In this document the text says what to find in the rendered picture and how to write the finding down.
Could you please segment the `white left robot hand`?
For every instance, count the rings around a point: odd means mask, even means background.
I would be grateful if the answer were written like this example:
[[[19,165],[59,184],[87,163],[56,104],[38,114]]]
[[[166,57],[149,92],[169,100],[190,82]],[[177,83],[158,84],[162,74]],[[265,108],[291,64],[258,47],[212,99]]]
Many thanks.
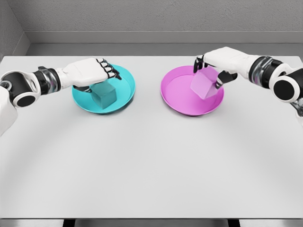
[[[68,64],[63,68],[65,79],[61,86],[89,87],[107,79],[121,80],[120,73],[105,59],[88,58]]]

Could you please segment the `pink block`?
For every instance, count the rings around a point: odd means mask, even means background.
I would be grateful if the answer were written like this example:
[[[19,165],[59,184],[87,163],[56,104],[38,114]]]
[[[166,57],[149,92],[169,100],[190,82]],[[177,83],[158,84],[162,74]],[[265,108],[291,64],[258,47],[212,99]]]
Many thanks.
[[[201,99],[207,99],[215,96],[218,89],[215,87],[218,71],[213,67],[203,68],[194,74],[190,84],[190,89]]]

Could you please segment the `teal block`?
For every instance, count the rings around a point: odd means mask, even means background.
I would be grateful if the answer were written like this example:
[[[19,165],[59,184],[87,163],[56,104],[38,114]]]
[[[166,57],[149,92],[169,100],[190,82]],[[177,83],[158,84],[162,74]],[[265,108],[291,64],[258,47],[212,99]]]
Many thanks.
[[[93,101],[102,109],[109,107],[117,100],[116,89],[107,80],[93,84],[90,89]]]

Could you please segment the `pink plate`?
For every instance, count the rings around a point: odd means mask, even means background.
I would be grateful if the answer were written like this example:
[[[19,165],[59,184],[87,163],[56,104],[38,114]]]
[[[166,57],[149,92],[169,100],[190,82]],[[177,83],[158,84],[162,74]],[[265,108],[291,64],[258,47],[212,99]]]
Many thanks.
[[[166,104],[175,111],[189,116],[210,113],[220,106],[224,89],[220,88],[215,96],[201,99],[191,89],[193,66],[186,65],[167,72],[160,84],[160,93]]]

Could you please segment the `teal plate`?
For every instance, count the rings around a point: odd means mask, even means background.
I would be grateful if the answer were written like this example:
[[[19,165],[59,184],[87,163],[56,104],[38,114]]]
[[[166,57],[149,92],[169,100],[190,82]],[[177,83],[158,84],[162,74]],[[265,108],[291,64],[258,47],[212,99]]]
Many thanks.
[[[117,100],[112,105],[102,109],[93,101],[91,91],[83,92],[72,88],[72,96],[75,103],[82,109],[95,114],[109,114],[126,107],[134,96],[135,80],[127,69],[117,65],[114,65],[114,68],[118,70],[122,79],[107,80],[116,89]]]

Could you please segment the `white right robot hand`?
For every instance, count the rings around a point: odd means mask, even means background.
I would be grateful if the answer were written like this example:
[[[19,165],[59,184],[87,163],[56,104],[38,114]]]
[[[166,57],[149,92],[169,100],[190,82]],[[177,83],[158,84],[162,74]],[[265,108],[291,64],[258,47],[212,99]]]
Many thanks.
[[[244,66],[246,58],[247,54],[244,52],[230,47],[219,48],[197,56],[193,72],[197,73],[198,70],[208,66],[221,69],[215,84],[215,88],[219,89],[223,84],[234,81],[238,75],[247,78],[248,73]]]

